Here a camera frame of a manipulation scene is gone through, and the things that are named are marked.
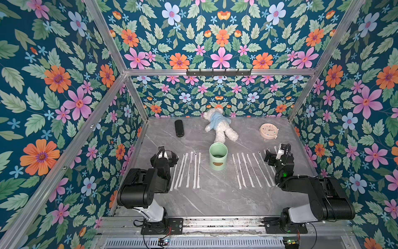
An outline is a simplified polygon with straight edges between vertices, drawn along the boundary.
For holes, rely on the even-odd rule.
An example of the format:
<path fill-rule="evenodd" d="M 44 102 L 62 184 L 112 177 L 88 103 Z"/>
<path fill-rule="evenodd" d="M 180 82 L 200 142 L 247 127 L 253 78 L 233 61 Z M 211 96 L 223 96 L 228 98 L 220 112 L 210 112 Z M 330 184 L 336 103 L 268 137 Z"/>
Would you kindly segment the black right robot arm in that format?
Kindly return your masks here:
<path fill-rule="evenodd" d="M 290 144 L 280 144 L 278 152 L 265 151 L 264 162 L 275 169 L 274 183 L 284 192 L 306 194 L 308 203 L 287 207 L 280 218 L 265 223 L 278 223 L 281 227 L 295 224 L 340 220 L 353 220 L 352 202 L 334 177 L 295 175 L 294 156 Z"/>

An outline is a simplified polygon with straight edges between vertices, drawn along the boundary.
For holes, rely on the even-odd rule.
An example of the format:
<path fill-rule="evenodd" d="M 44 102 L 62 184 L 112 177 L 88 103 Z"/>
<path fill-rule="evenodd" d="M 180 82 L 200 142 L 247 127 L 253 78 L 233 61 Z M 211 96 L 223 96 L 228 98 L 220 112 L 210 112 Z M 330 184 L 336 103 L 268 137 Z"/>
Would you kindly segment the eleventh white straw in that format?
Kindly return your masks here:
<path fill-rule="evenodd" d="M 201 155 L 199 153 L 199 161 L 198 161 L 198 177 L 197 177 L 197 189 L 200 189 L 200 176 L 201 176 Z"/>

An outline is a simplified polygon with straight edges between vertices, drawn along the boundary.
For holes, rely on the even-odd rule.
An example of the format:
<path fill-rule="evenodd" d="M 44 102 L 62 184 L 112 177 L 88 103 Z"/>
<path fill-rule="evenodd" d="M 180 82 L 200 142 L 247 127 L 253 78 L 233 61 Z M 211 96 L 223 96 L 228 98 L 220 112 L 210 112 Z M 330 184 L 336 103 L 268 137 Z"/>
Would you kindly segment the twelfth white straw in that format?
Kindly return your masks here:
<path fill-rule="evenodd" d="M 187 158 L 188 158 L 188 153 L 185 153 L 185 155 L 183 157 L 183 165 L 181 168 L 181 174 L 180 174 L 180 179 L 178 182 L 178 187 L 181 187 L 181 185 L 182 185 L 182 179 L 183 179 L 183 175 L 184 175 L 184 171 L 185 171 L 185 167 L 186 167 L 186 163 L 187 163 Z"/>

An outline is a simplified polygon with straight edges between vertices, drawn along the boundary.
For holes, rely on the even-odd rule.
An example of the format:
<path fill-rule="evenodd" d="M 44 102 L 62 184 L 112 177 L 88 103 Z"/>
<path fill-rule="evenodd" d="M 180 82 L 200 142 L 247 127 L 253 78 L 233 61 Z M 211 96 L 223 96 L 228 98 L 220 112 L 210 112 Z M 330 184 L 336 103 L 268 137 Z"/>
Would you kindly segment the sixteenth white straw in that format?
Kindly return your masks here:
<path fill-rule="evenodd" d="M 178 166 L 175 165 L 174 168 L 173 168 L 170 191 L 172 191 L 174 189 L 177 171 L 178 171 Z"/>

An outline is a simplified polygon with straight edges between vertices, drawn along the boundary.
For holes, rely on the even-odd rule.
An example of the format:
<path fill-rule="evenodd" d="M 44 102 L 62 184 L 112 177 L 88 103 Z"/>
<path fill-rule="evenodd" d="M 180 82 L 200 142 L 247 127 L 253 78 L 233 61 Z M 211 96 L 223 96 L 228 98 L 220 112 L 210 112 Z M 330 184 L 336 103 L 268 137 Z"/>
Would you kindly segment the thirteenth white straw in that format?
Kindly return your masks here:
<path fill-rule="evenodd" d="M 193 189 L 197 187 L 197 154 L 194 154 L 194 178 L 193 178 Z"/>

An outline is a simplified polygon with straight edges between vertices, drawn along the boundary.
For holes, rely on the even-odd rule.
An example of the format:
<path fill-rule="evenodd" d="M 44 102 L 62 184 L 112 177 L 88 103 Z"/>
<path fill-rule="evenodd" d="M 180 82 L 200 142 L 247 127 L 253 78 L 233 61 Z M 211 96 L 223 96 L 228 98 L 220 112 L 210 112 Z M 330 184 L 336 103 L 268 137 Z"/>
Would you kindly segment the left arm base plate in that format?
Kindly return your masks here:
<path fill-rule="evenodd" d="M 164 218 L 160 222 L 147 222 L 142 225 L 141 235 L 181 235 L 183 218 Z"/>

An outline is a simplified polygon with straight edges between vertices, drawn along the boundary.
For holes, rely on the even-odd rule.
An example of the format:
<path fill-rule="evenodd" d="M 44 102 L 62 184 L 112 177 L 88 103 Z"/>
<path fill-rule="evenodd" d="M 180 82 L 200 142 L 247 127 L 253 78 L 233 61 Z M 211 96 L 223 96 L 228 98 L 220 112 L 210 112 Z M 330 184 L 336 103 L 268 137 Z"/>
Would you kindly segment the fifteenth white straw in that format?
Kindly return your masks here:
<path fill-rule="evenodd" d="M 182 157 L 182 160 L 181 160 L 181 164 L 180 164 L 180 167 L 179 167 L 179 169 L 178 169 L 178 175 L 177 175 L 177 178 L 176 178 L 176 182 L 175 182 L 175 185 L 174 185 L 174 189 L 175 189 L 175 190 L 176 190 L 176 189 L 178 188 L 178 186 L 179 186 L 179 182 L 180 182 L 180 178 L 181 178 L 181 175 L 182 175 L 182 169 L 183 169 L 183 166 L 184 166 L 185 158 L 186 158 L 186 155 L 183 154 L 183 157 Z"/>

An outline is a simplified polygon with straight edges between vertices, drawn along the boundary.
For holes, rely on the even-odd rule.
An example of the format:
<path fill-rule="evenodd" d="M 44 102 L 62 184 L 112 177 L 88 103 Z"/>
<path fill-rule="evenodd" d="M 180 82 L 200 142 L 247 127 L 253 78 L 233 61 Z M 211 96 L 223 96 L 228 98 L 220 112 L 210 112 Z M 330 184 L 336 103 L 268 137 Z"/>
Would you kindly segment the fourteenth white straw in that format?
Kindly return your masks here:
<path fill-rule="evenodd" d="M 187 175 L 187 181 L 186 181 L 186 188 L 188 188 L 189 185 L 190 185 L 190 175 L 191 175 L 192 161 L 193 161 L 193 152 L 191 151 L 191 153 L 190 153 L 190 161 L 189 161 L 189 165 L 188 165 L 188 175 Z"/>

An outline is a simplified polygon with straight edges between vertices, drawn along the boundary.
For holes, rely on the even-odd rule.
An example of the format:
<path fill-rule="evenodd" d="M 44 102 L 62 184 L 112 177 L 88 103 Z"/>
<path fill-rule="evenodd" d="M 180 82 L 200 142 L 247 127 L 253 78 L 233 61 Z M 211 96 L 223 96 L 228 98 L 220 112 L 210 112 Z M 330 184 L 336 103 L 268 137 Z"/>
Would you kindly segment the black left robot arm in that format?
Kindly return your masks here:
<path fill-rule="evenodd" d="M 130 169 L 117 195 L 117 203 L 137 211 L 149 223 L 166 223 L 167 211 L 154 199 L 155 194 L 167 194 L 171 189 L 171 168 L 178 156 L 160 146 L 150 158 L 151 168 Z"/>

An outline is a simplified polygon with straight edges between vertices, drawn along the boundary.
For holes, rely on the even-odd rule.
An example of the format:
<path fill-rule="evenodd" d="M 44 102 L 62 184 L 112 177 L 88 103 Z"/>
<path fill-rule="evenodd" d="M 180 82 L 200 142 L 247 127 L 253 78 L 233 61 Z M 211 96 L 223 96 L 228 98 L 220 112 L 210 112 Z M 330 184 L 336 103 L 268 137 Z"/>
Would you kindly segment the green metal straw cup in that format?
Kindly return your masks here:
<path fill-rule="evenodd" d="M 209 164 L 215 171 L 222 171 L 227 164 L 228 148 L 220 142 L 213 143 L 209 148 Z"/>

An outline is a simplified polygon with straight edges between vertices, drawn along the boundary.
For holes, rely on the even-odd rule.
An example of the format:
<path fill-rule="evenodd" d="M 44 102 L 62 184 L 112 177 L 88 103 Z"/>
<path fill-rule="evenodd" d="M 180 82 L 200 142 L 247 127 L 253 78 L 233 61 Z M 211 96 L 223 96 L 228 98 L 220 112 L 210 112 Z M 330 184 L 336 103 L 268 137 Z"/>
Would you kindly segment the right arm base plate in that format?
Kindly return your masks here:
<path fill-rule="evenodd" d="M 267 234 L 307 234 L 308 230 L 304 223 L 289 223 L 281 221 L 281 218 L 265 217 L 261 223 Z"/>

